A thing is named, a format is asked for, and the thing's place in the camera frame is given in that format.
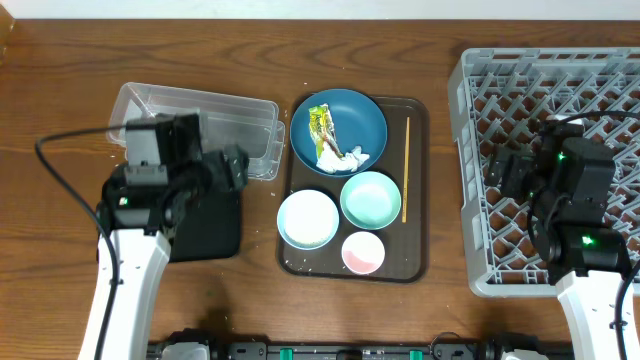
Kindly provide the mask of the green yellow snack wrapper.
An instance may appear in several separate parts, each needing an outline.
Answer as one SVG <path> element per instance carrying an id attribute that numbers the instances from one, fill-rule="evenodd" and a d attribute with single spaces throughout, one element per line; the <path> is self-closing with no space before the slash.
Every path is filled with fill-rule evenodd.
<path id="1" fill-rule="evenodd" d="M 338 158 L 343 157 L 337 144 L 335 126 L 327 103 L 309 109 L 309 132 L 317 158 L 321 157 L 325 145 L 328 145 Z"/>

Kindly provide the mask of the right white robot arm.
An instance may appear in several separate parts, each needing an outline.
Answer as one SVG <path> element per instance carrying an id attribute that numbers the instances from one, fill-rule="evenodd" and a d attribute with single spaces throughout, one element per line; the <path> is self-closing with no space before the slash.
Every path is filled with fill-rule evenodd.
<path id="1" fill-rule="evenodd" d="M 527 233 L 546 263 L 577 359 L 636 359 L 632 282 L 623 235 L 603 221 L 614 152 L 584 135 L 581 115 L 550 116 L 537 152 L 495 147 L 484 183 L 528 203 Z"/>

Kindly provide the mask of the small pink white cup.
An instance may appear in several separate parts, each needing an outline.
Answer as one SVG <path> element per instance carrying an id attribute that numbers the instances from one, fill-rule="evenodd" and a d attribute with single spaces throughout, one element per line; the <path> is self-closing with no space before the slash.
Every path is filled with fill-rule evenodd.
<path id="1" fill-rule="evenodd" d="M 359 231 L 349 235 L 341 248 L 345 266 L 358 275 L 377 271 L 384 262 L 385 247 L 374 233 Z"/>

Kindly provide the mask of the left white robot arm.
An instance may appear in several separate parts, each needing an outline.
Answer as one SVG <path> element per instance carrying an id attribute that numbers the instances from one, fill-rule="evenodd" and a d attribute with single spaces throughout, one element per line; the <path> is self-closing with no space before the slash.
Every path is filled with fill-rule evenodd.
<path id="1" fill-rule="evenodd" d="M 203 121 L 160 114 L 125 124 L 128 159 L 96 208 L 99 269 L 80 358 L 144 358 L 166 266 L 238 252 L 248 155 L 238 145 L 206 151 Z"/>

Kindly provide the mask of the white tissue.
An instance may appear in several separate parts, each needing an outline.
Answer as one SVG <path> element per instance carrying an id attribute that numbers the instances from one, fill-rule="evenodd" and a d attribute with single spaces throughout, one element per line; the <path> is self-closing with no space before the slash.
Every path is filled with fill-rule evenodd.
<path id="1" fill-rule="evenodd" d="M 360 146 L 356 146 L 352 152 L 347 152 L 339 157 L 328 143 L 323 144 L 323 150 L 316 162 L 316 167 L 328 174 L 347 171 L 354 173 L 368 159 L 369 154 L 363 153 Z"/>

